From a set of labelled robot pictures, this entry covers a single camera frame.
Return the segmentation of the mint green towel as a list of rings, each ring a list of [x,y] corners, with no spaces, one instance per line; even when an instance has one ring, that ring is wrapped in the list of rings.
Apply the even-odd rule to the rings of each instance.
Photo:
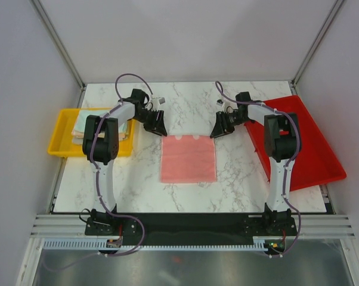
[[[86,118],[88,116],[90,116],[90,115],[103,116],[107,112],[108,112],[108,110],[105,110],[105,109],[100,109],[100,110],[84,110],[83,109],[83,110],[80,110],[72,131],[75,130],[75,131],[84,133]]]

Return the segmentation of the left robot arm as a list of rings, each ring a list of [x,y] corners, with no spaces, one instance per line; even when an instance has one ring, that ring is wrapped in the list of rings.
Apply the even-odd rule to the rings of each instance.
[[[98,223],[106,235],[116,233],[119,228],[113,192],[113,163],[119,153],[119,127],[134,119],[142,123],[147,132],[167,136],[164,111],[159,109],[164,103],[164,97],[150,98],[143,90],[133,89],[130,97],[121,98],[102,116],[86,118],[82,151],[91,163],[95,188],[89,221]]]

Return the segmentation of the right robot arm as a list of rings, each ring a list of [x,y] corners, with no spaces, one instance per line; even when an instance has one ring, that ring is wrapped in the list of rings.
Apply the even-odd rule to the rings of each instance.
[[[228,97],[216,102],[211,138],[219,138],[235,131],[246,122],[264,127],[264,148],[270,160],[270,193],[262,214],[261,227],[268,235],[275,235],[283,226],[293,223],[289,203],[290,181],[296,157],[301,150],[298,117],[271,108],[262,101],[253,101],[248,92],[241,92],[232,100]]]

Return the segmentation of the pink printed towel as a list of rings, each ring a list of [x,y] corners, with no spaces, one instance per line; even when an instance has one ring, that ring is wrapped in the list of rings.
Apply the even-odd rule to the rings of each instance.
[[[165,184],[216,182],[214,140],[201,135],[162,138],[160,181]]]

